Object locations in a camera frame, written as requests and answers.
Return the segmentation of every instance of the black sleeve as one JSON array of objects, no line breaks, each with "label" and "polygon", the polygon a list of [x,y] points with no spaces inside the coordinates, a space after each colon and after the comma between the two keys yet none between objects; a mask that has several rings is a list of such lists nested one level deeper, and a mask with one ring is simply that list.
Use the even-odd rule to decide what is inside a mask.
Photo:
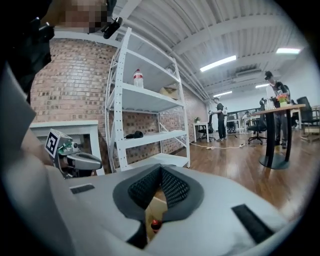
[{"label": "black sleeve", "polygon": [[224,106],[221,104],[221,103],[219,103],[217,106],[216,106],[216,109],[217,110],[224,110]]},{"label": "black sleeve", "polygon": [[287,88],[284,86],[282,82],[278,82],[278,87],[281,89],[282,93],[288,93]]}]

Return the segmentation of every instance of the water bottle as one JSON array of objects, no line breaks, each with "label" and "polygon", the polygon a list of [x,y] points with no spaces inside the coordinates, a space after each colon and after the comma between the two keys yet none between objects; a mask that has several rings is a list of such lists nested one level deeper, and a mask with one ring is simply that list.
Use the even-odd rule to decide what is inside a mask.
[{"label": "water bottle", "polygon": [[144,87],[144,77],[140,72],[140,69],[137,69],[133,75],[133,85],[143,88]]}]

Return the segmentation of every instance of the wooden tabletop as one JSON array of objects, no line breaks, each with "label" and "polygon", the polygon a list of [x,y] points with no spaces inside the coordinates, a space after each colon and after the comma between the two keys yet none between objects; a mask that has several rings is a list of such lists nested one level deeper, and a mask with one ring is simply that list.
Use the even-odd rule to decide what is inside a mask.
[{"label": "wooden tabletop", "polygon": [[263,115],[263,114],[268,114],[268,113],[272,113],[272,112],[284,111],[284,110],[295,110],[295,109],[303,108],[305,106],[306,106],[305,104],[283,106],[283,107],[278,107],[278,108],[274,108],[274,109],[260,111],[260,112],[257,112],[257,113],[252,113],[250,115],[250,117],[259,116],[259,115]]}]

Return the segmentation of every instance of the air conditioning unit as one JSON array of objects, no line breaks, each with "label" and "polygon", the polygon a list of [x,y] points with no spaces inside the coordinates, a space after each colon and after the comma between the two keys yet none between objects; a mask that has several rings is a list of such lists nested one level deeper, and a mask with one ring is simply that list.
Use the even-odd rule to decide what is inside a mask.
[{"label": "air conditioning unit", "polygon": [[261,69],[251,69],[243,72],[238,72],[235,74],[235,78],[232,79],[233,83],[239,83],[244,81],[255,80],[261,78],[263,72]]}]

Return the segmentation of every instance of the fluorescent light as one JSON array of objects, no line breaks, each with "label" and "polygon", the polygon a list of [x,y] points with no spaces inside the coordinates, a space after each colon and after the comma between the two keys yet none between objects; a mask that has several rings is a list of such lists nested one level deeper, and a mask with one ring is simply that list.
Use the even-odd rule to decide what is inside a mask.
[{"label": "fluorescent light", "polygon": [[214,63],[211,63],[211,64],[209,64],[209,65],[206,65],[206,66],[200,68],[200,70],[201,70],[202,72],[204,72],[204,71],[207,71],[207,70],[212,69],[212,68],[214,68],[214,67],[220,66],[220,65],[222,65],[222,64],[235,61],[236,59],[237,59],[237,56],[236,56],[236,55],[233,55],[233,56],[231,56],[231,57],[224,58],[224,59],[218,60],[218,61],[216,61],[216,62],[214,62]]},{"label": "fluorescent light", "polygon": [[227,91],[227,92],[223,92],[223,93],[220,93],[220,94],[217,94],[217,95],[213,95],[213,97],[219,97],[219,96],[225,95],[225,94],[232,94],[232,90],[231,91]]},{"label": "fluorescent light", "polygon": [[269,85],[268,83],[261,84],[261,85],[256,85],[255,88],[266,87],[268,85]]},{"label": "fluorescent light", "polygon": [[277,54],[299,54],[300,49],[294,49],[294,48],[279,48],[276,50]]}]

